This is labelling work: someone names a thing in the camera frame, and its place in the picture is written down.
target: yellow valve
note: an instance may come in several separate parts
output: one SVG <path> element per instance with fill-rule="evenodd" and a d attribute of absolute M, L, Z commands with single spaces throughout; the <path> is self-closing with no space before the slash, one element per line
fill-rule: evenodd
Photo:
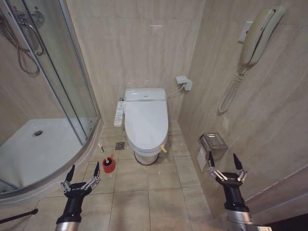
<path fill-rule="evenodd" d="M 167 153 L 167 150 L 165 149 L 164 145 L 160 146 L 160 149 L 161 149 L 164 153 Z"/>

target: wall telephone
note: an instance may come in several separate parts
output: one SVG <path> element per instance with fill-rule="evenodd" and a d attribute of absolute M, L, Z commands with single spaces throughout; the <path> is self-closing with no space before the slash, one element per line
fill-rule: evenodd
<path fill-rule="evenodd" d="M 219 102 L 218 111 L 220 113 L 227 111 L 240 86 L 246 69 L 255 65 L 260 59 L 270 35 L 282 18 L 284 11 L 285 8 L 283 6 L 264 9 L 253 21 L 244 40 L 238 71 Z"/>

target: shower enclosure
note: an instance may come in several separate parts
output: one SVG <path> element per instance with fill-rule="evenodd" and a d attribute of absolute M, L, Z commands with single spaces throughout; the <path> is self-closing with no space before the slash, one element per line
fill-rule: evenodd
<path fill-rule="evenodd" d="M 55 191 L 102 120 L 65 0 L 0 0 L 0 52 L 2 208 Z"/>

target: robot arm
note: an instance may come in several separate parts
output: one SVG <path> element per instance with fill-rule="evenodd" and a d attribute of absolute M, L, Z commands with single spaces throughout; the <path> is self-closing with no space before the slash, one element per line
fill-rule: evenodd
<path fill-rule="evenodd" d="M 86 195 L 89 195 L 92 190 L 101 181 L 100 175 L 100 165 L 97 162 L 96 168 L 94 170 L 93 178 L 88 182 L 81 182 L 71 184 L 75 170 L 75 165 L 66 176 L 64 182 L 61 183 L 61 187 L 64 191 L 64 195 L 67 197 L 66 206 L 62 216 L 57 220 L 56 231 L 77 231 L 79 223 L 81 222 L 81 206 L 83 199 Z"/>
<path fill-rule="evenodd" d="M 242 198 L 240 186 L 244 183 L 247 172 L 243 169 L 242 163 L 233 154 L 236 173 L 220 172 L 215 168 L 212 153 L 209 152 L 208 166 L 209 173 L 222 185 L 226 202 L 227 224 L 229 231 L 271 231 L 270 227 L 255 225 L 249 214 L 249 208 Z"/>

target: toilet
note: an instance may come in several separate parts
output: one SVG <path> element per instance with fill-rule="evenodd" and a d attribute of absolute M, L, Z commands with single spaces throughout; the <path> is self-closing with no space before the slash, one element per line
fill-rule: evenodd
<path fill-rule="evenodd" d="M 125 92 L 125 130 L 136 160 L 153 164 L 167 142 L 167 99 L 163 88 L 136 88 Z"/>

